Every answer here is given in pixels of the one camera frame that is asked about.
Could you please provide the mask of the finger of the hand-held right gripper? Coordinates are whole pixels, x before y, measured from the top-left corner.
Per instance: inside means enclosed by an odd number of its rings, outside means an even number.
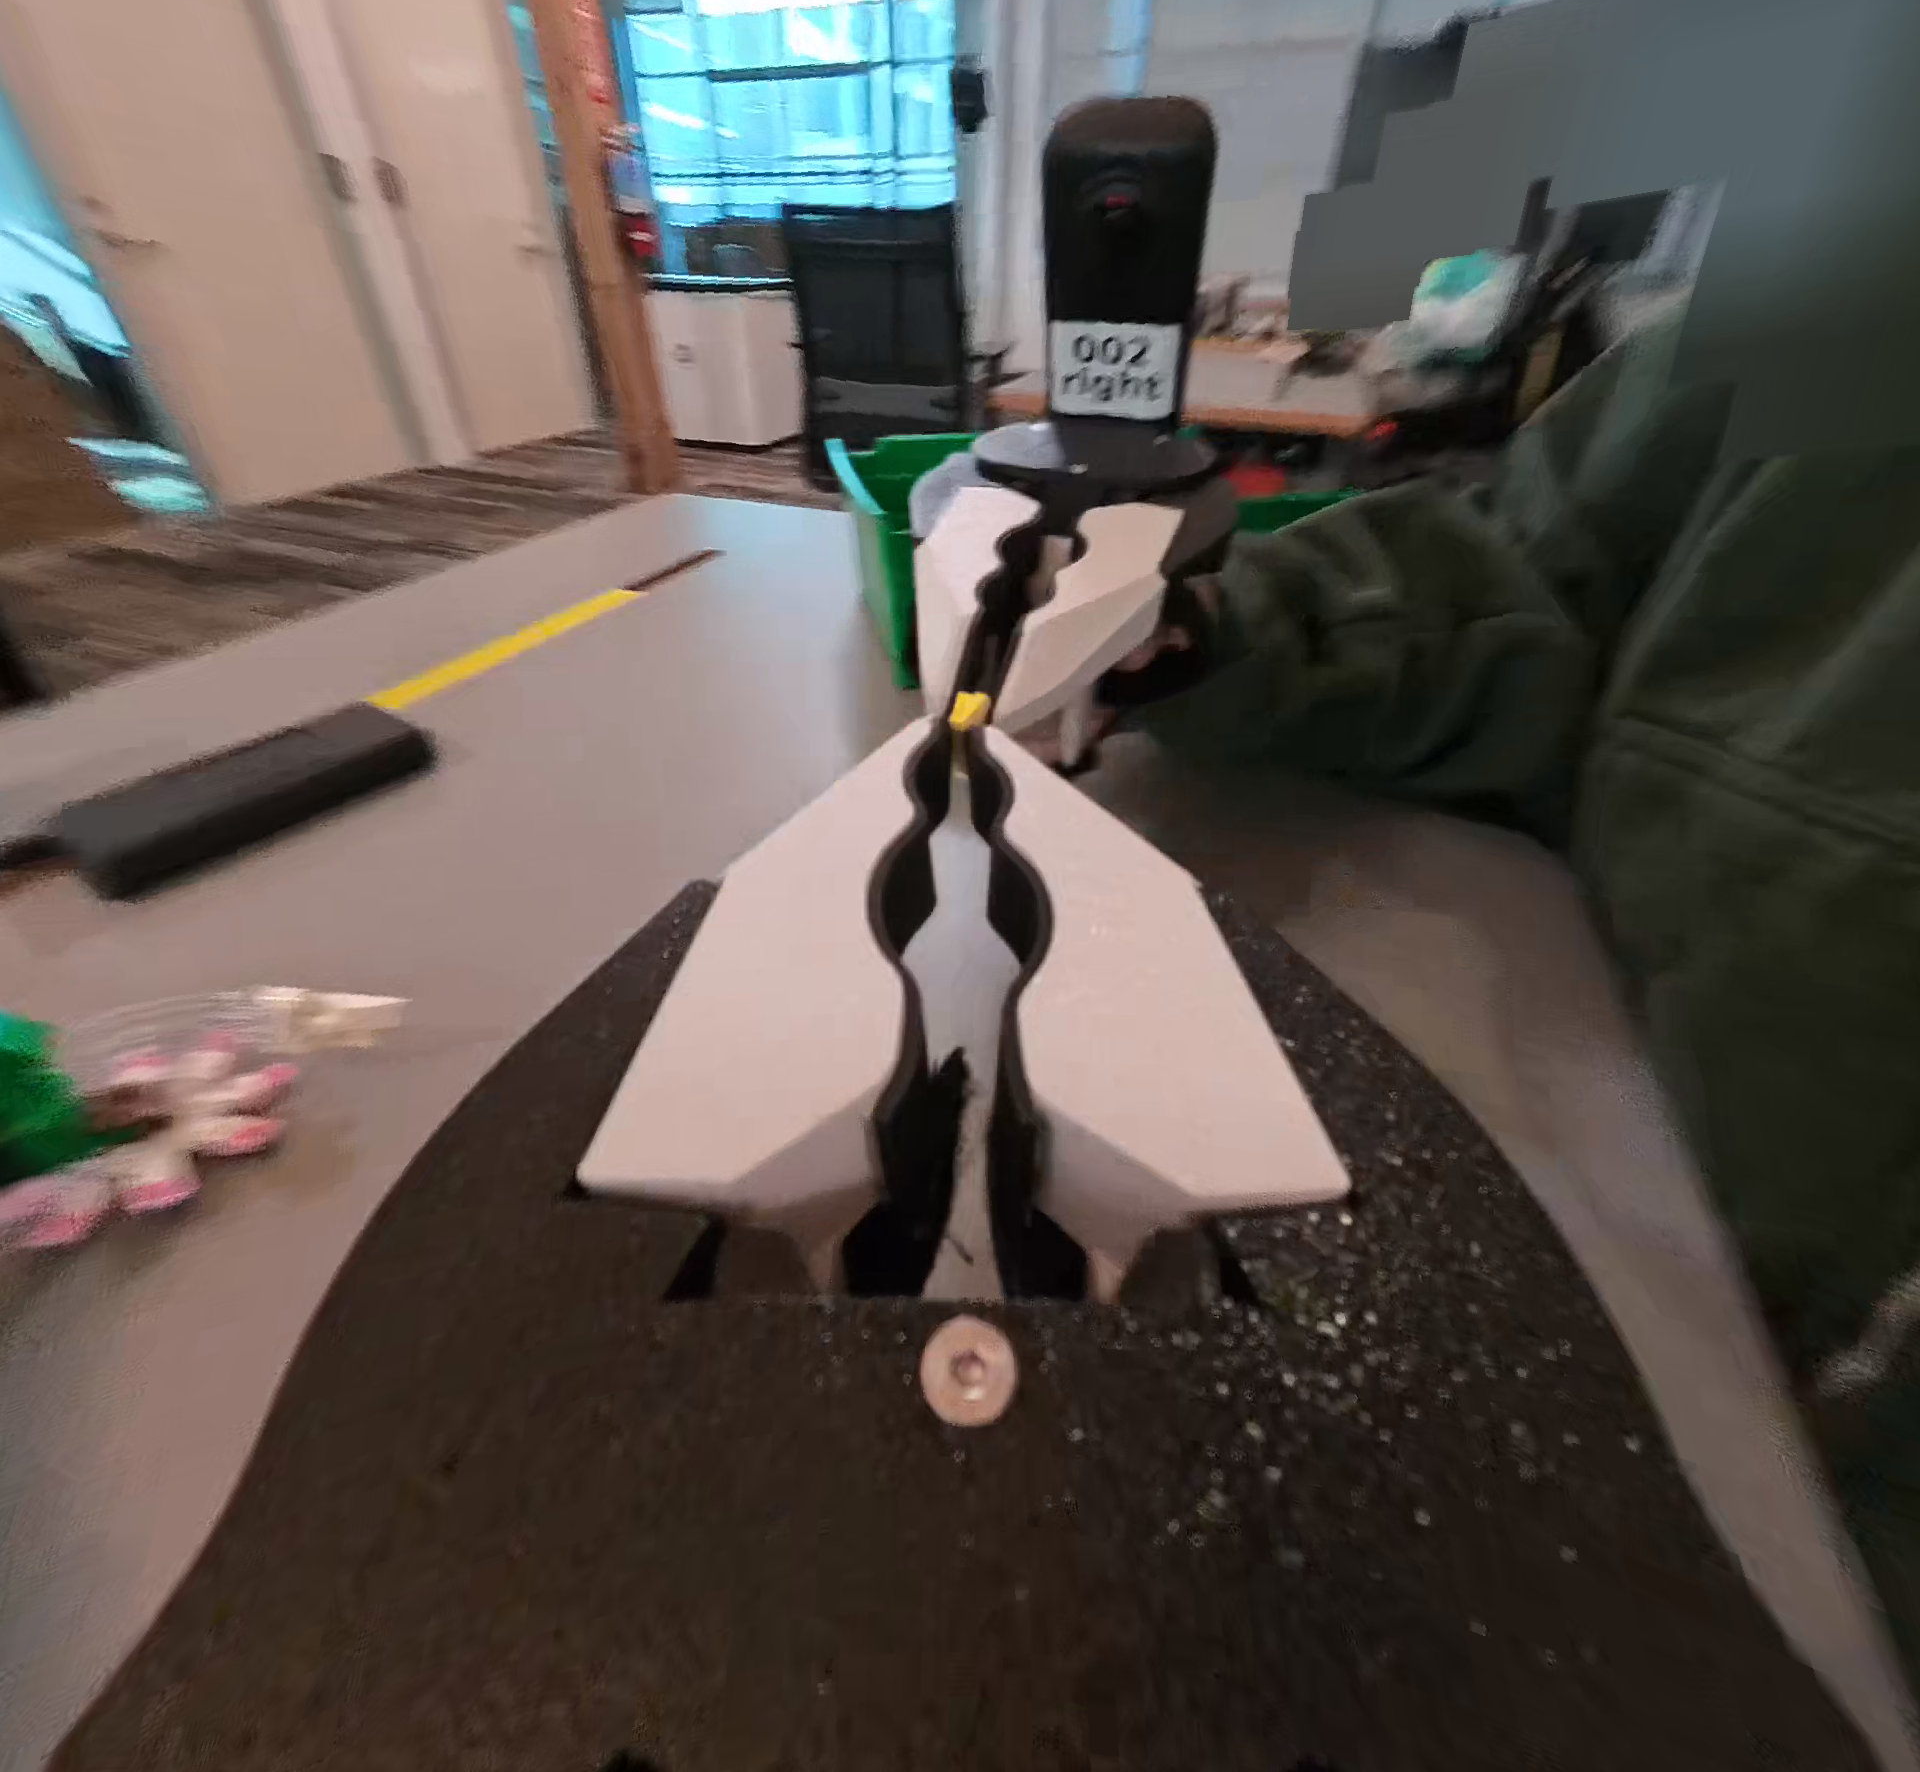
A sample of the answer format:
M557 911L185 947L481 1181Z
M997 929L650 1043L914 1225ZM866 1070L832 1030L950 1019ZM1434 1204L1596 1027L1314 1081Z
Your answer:
M1182 529L1178 507L1098 507L1078 519L1082 556L1063 563L1021 620L997 686L997 733L1063 722L1092 738L1094 691L1160 625L1164 562Z
M914 554L917 655L928 706L999 694L1046 543L1043 501L958 488Z

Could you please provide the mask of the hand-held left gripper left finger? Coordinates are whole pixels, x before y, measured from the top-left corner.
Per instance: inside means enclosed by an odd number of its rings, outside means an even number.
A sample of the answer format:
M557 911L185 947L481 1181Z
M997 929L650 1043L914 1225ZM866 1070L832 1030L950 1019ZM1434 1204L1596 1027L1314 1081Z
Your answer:
M843 1244L884 1198L874 1118L925 1068L903 953L950 760L947 724L918 722L730 865L574 1167L585 1198L777 1233L808 1288L845 1288Z

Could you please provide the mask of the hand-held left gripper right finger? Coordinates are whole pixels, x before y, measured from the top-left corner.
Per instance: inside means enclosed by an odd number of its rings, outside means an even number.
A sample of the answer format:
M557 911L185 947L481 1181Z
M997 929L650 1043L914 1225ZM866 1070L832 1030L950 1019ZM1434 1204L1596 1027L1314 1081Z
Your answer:
M1193 876L999 728L975 830L1016 958L986 1133L1010 1298L1111 1298L1164 1233L1350 1193Z

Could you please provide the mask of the person's right forearm green sleeve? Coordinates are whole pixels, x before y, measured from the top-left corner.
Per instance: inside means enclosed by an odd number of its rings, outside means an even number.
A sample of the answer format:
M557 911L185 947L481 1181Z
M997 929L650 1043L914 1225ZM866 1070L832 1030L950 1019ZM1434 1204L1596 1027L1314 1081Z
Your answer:
M1237 537L1094 700L1197 766L1314 775L1563 841L1646 554L1530 466Z

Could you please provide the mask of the green plastic bin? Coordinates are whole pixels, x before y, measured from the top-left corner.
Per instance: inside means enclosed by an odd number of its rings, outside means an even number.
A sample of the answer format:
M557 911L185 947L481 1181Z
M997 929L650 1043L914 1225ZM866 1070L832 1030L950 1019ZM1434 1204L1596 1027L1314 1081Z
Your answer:
M887 434L870 449L825 444L833 488L852 518L852 551L862 602L870 611L881 649L899 687L918 686L918 639L914 599L914 493L929 477L959 462L970 479L975 434ZM1268 537L1301 518L1356 497L1361 489L1339 481L1320 485L1313 473L1287 473L1273 462L1230 456L1224 468L1236 488L1236 529Z

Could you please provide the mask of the light wooden table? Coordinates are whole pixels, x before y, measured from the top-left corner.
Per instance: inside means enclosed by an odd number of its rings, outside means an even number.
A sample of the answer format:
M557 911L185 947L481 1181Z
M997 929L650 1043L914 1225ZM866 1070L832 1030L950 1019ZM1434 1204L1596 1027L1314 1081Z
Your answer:
M1203 339L1189 345L1182 386L1173 379L1169 334L1071 339L1057 379L999 386L999 417L1071 416L1164 417L1241 434L1318 434L1354 441L1416 401L1416 379L1382 368L1367 334L1280 334L1268 340Z

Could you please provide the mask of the black office chair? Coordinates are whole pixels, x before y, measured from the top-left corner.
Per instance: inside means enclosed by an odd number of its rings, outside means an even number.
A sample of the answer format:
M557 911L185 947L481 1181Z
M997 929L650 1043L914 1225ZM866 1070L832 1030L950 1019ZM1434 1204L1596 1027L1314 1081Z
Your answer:
M815 479L832 477L832 441L862 451L983 430L1010 345L975 339L955 203L785 203L781 246Z

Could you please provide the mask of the low white cabinet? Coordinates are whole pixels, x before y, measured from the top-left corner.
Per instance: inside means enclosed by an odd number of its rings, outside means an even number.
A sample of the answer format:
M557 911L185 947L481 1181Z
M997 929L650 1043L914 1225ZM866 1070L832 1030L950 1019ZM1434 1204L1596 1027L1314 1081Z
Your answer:
M797 314L785 283L664 280L650 320L683 446L761 451L804 434Z

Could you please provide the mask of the yellow tape strip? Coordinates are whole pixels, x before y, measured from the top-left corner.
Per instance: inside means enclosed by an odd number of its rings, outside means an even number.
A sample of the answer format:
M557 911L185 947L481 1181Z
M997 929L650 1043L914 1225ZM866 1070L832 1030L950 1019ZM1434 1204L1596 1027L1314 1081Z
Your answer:
M481 679L496 668L515 664L522 655L540 651L543 647L557 644L568 632L579 632L599 620L609 620L616 611L636 605L639 599L642 592L629 585L613 585L609 592L591 594L588 599L579 599L574 605L535 620L526 627L489 639L467 651L452 655L448 661L441 661L418 672L416 676L380 687L372 695L367 695L367 704L385 713L407 713L430 700L437 700L473 679Z

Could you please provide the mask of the black rectangular block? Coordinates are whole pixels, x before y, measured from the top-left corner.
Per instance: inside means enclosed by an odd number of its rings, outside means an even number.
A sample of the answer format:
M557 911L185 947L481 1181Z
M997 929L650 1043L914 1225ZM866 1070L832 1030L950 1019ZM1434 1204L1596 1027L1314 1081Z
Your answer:
M68 801L44 837L99 896L132 900L435 766L437 742L422 726L356 702Z

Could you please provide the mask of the wooden pillar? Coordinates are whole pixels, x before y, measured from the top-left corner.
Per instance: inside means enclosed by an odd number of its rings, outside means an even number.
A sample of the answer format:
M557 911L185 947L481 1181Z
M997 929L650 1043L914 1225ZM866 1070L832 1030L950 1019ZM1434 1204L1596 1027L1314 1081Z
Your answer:
M612 155L625 111L599 0L526 0L563 182L568 235L634 495L683 485L645 269L618 223Z

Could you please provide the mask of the clear bag of pink pieces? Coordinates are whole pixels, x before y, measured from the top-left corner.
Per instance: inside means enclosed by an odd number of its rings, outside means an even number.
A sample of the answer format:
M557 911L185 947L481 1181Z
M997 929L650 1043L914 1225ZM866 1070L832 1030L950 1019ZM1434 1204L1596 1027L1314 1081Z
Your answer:
M71 1248L116 1220L188 1207L207 1163L284 1140L309 1065L368 1052L407 1010L397 994L253 984L41 1020L107 1143L92 1162L4 1187L4 1251Z

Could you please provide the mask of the person's green jacket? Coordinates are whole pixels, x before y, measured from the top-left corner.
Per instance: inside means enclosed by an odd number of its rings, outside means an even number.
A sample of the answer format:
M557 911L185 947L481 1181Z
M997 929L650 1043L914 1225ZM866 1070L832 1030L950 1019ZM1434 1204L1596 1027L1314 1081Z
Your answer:
M1624 577L1573 854L1917 1678L1917 451L1739 462L1683 307L1555 401Z

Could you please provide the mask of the green plastic piece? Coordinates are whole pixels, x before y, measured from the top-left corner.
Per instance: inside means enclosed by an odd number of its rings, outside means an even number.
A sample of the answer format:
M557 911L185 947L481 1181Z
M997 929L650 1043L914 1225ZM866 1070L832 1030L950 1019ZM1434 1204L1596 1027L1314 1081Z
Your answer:
M4 1016L4 1187L92 1162L104 1143L61 1065L55 1030Z

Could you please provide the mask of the tall white wall cabinets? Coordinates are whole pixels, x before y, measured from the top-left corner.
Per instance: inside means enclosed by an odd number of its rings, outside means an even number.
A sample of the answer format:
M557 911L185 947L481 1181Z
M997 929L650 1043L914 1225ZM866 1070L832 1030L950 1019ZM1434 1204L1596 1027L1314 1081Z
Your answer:
M506 0L4 0L4 101L220 508L596 423Z

